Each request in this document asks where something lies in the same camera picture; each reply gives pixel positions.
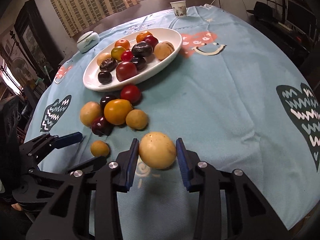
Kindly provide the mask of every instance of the white plate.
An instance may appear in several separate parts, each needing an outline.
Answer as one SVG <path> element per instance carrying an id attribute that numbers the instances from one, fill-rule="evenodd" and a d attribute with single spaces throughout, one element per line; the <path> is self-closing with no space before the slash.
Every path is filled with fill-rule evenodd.
<path id="1" fill-rule="evenodd" d="M 169 63 L 171 63 L 174 58 L 177 56 L 179 50 L 182 46 L 182 37 L 180 33 L 178 33 L 175 30 L 167 29 L 167 28 L 154 28 L 154 29 L 147 29 L 148 32 L 151 32 L 153 36 L 155 36 L 159 42 L 161 41 L 168 41 L 172 43 L 174 46 L 174 52 L 164 59 L 163 61 L 160 61 L 155 58 L 155 56 L 152 54 L 150 57 L 145 58 L 147 61 L 147 67 L 138 75 L 129 78 L 127 80 L 124 80 L 120 82 L 116 78 L 116 70 L 113 70 L 111 72 L 112 74 L 112 81 L 107 85 L 102 85 L 98 81 L 98 73 L 100 72 L 99 66 L 97 64 L 97 57 L 101 53 L 111 53 L 111 50 L 115 47 L 115 42 L 110 44 L 108 47 L 104 48 L 97 56 L 93 58 L 93 60 L 89 63 L 86 70 L 83 74 L 83 84 L 86 88 L 94 91 L 116 91 L 122 89 L 125 85 L 128 84 L 139 84 L 148 78 L 154 76 L 155 74 L 159 73 L 161 70 L 163 70 Z M 136 33 L 132 33 L 128 36 L 123 37 L 122 39 L 126 39 L 130 41 L 131 48 L 137 43 L 136 37 L 139 33 L 143 31 L 139 31 Z"/>

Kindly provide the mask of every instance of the round table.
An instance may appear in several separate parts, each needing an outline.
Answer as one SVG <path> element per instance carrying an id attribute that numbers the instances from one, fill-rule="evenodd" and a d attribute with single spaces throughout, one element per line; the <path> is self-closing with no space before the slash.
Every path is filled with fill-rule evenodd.
<path id="1" fill-rule="evenodd" d="M 143 100 L 137 108 L 150 117 L 148 128 L 116 127 L 99 138 L 79 120 L 81 107 L 105 94 L 84 87 L 84 70 L 112 42 L 156 27 L 177 30 L 184 41 L 170 65 L 138 84 Z M 172 10 L 157 12 L 107 30 L 100 39 L 63 65 L 58 84 L 37 105 L 26 141 L 44 132 L 85 136 L 79 144 L 54 150 L 40 163 L 41 170 L 63 173 L 92 158 L 90 144 L 97 139 L 109 144 L 108 161 L 113 161 L 133 138 L 160 131 L 173 141 L 181 137 L 188 150 L 218 170 L 242 169 L 288 229 L 315 206 L 320 198 L 319 104 L 299 70 L 263 34 L 219 8 L 200 6 L 188 8 L 188 16 L 179 19 Z M 226 45 L 222 52 L 208 55 L 221 44 Z M 118 194 L 124 239 L 191 239 L 197 198 L 183 187 L 177 164 L 159 171 L 139 160 L 130 192 Z"/>

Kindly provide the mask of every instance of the small orange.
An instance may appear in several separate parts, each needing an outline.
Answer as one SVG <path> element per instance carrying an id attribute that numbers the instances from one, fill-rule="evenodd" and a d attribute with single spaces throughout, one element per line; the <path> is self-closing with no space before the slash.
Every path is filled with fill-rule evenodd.
<path id="1" fill-rule="evenodd" d="M 125 123 L 125 118 L 133 109 L 131 103 L 124 99 L 115 99 L 109 101 L 104 107 L 104 116 L 107 121 L 113 125 Z"/>
<path id="2" fill-rule="evenodd" d="M 142 33 L 139 33 L 139 34 L 137 35 L 137 43 L 142 42 L 142 41 L 144 40 L 144 38 L 147 37 L 148 35 L 153 36 L 152 33 L 147 32 L 147 31 L 144 31 L 144 32 L 142 32 Z"/>
<path id="3" fill-rule="evenodd" d="M 125 39 L 118 40 L 115 43 L 115 47 L 119 47 L 119 46 L 124 47 L 125 50 L 129 50 L 130 49 L 130 42 Z"/>

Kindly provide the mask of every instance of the white paper cup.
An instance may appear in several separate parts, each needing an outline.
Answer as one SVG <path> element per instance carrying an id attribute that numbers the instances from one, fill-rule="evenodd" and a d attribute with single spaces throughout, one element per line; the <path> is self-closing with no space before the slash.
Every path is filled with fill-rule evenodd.
<path id="1" fill-rule="evenodd" d="M 177 18 L 182 18 L 187 16 L 186 1 L 178 1 L 170 3 Z"/>

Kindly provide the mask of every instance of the red tomato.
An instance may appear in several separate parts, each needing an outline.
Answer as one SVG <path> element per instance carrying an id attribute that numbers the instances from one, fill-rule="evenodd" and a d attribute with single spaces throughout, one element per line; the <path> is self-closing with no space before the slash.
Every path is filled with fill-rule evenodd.
<path id="1" fill-rule="evenodd" d="M 121 82 L 138 74 L 132 62 L 121 62 L 116 68 L 116 77 Z"/>
<path id="2" fill-rule="evenodd" d="M 135 85 L 127 85 L 121 90 L 120 98 L 128 100 L 131 104 L 134 104 L 140 100 L 141 92 Z"/>
<path id="3" fill-rule="evenodd" d="M 122 61 L 130 61 L 133 58 L 133 54 L 130 50 L 126 50 L 124 53 L 121 55 L 121 60 Z"/>
<path id="4" fill-rule="evenodd" d="M 149 43 L 153 49 L 155 49 L 155 46 L 159 43 L 158 39 L 152 35 L 146 36 L 143 41 Z"/>

